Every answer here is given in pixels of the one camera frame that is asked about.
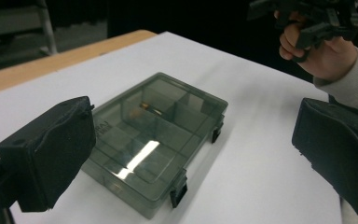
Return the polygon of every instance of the human hand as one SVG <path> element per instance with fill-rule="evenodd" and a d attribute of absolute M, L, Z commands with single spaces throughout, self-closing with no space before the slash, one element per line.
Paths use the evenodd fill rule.
<path fill-rule="evenodd" d="M 275 12 L 275 17 L 279 17 L 279 12 Z M 295 47 L 305 18 L 294 12 L 290 20 L 297 22 L 286 26 L 280 36 L 279 52 L 285 60 L 301 58 L 305 54 L 304 49 Z M 306 50 L 310 51 L 307 59 L 298 65 L 313 76 L 332 82 L 345 77 L 358 56 L 357 48 L 352 42 L 342 37 L 333 37 L 323 41 L 318 48 L 309 46 Z"/>

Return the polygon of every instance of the black device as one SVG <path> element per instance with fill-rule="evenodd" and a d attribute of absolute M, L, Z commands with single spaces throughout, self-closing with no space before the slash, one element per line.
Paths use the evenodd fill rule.
<path fill-rule="evenodd" d="M 95 145 L 93 105 L 74 98 L 0 143 L 0 223 L 14 223 L 9 207 L 44 212 L 54 206 Z"/>
<path fill-rule="evenodd" d="M 358 32 L 358 10 L 356 0 L 255 0 L 250 3 L 248 21 L 265 16 L 270 11 L 279 11 L 275 27 L 283 29 L 290 21 L 290 15 L 298 12 L 306 18 L 295 47 L 305 49 L 318 47 L 323 40 L 342 36 L 353 40 Z M 294 58 L 304 62 L 308 56 Z"/>
<path fill-rule="evenodd" d="M 358 214 L 358 110 L 305 98 L 292 143 Z"/>

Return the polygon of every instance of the white tabletop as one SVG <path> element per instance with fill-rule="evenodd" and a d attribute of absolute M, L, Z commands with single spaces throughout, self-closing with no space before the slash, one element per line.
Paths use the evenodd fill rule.
<path fill-rule="evenodd" d="M 302 98 L 327 95 L 170 33 L 0 91 L 0 141 L 61 101 L 88 95 L 98 106 L 157 72 L 228 101 L 221 135 L 187 167 L 179 206 L 167 200 L 146 219 L 80 171 L 52 210 L 15 203 L 17 223 L 341 223 L 338 195 L 291 144 Z"/>

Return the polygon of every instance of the plastic storage box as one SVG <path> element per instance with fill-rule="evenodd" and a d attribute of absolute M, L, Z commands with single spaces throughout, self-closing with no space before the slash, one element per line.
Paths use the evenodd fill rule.
<path fill-rule="evenodd" d="M 93 112 L 97 143 L 82 170 L 144 217 L 187 191 L 186 166 L 220 134 L 227 102 L 157 73 Z"/>

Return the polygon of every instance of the white table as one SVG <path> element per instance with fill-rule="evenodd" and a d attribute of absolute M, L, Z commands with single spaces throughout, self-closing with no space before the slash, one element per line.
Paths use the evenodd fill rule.
<path fill-rule="evenodd" d="M 157 72 L 228 101 L 221 135 L 187 168 L 179 206 L 167 200 L 146 219 L 80 171 L 52 210 L 15 203 L 17 223 L 341 223 L 338 195 L 291 144 L 302 98 L 327 95 L 170 33 L 0 91 L 0 141 L 61 101 L 88 95 L 98 106 Z"/>

